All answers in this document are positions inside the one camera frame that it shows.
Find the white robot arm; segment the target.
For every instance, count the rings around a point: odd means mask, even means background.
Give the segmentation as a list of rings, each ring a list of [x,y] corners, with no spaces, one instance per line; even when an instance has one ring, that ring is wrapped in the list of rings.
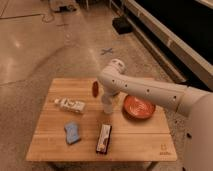
[[[182,114],[188,118],[184,171],[213,171],[213,92],[126,76],[125,70],[123,61],[112,59],[97,76],[104,112],[111,114],[113,96],[124,92]]]

